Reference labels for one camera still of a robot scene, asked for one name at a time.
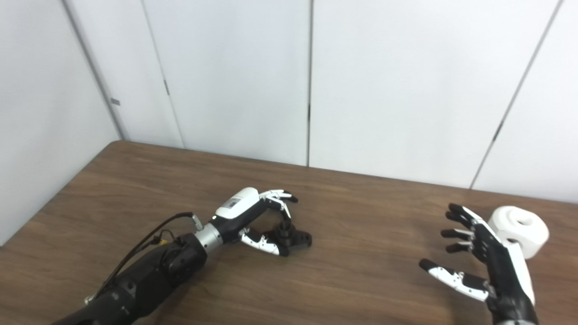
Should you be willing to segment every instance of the robotic arm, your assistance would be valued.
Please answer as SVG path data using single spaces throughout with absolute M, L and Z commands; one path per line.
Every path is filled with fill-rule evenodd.
M 101 289 L 85 300 L 87 306 L 53 325 L 132 324 L 151 314 L 179 285 L 203 268 L 210 252 L 225 243 L 242 241 L 279 256 L 288 256 L 292 251 L 311 246 L 311 235 L 297 231 L 291 224 L 285 200 L 297 202 L 297 198 L 283 190 L 259 194 L 248 187 L 218 208 L 205 225 L 192 213 L 169 218 L 158 228 L 178 217 L 190 217 L 197 231 L 173 238 L 171 243 L 161 238 L 161 231 L 161 235 L 150 242 L 137 245 Z M 263 234 L 248 228 L 268 208 L 280 211 L 283 221 Z M 159 246 L 116 275 L 124 262 L 149 245 Z
M 464 206 L 450 204 L 446 217 L 469 230 L 442 230 L 444 238 L 463 240 L 446 247 L 446 251 L 471 252 L 487 266 L 489 280 L 441 267 L 425 258 L 420 267 L 456 291 L 485 301 L 495 325 L 538 325 L 532 280 L 520 244 L 498 238 L 480 216 Z

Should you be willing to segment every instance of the wooden table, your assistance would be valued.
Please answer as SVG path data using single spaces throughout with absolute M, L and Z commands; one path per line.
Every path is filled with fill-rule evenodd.
M 313 246 L 288 258 L 241 243 L 139 324 L 491 324 L 486 306 L 417 263 L 486 275 L 449 255 L 439 231 L 449 202 L 482 216 L 501 205 L 540 215 L 551 238 L 528 261 L 541 324 L 578 322 L 578 205 L 114 142 L 0 250 L 0 324 L 47 324 L 83 306 L 126 252 L 160 221 L 194 211 L 206 222 L 244 187 L 286 189 Z M 268 230 L 277 213 L 255 224 Z M 178 220 L 173 231 L 193 230 Z

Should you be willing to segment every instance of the white cylindrical object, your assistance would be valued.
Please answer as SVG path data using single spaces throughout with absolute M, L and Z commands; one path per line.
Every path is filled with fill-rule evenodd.
M 536 255 L 550 236 L 548 227 L 537 214 L 516 206 L 496 209 L 488 225 L 502 242 L 518 242 L 525 259 Z

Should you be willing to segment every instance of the white wall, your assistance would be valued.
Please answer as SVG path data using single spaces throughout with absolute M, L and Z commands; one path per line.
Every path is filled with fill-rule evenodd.
M 315 0 L 310 165 L 469 187 L 555 0 Z
M 126 140 L 183 147 L 140 0 L 66 0 Z
M 564 1 L 474 189 L 578 203 L 578 1 Z
M 1 245 L 118 135 L 60 1 L 0 2 L 0 76 Z
M 305 165 L 310 0 L 145 0 L 187 149 Z

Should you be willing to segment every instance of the door hinge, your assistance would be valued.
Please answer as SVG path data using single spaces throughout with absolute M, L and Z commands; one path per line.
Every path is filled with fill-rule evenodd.
M 166 79 L 163 79 L 162 81 L 165 83 L 166 94 L 170 96 L 171 93 L 169 92 L 169 84 L 166 83 Z

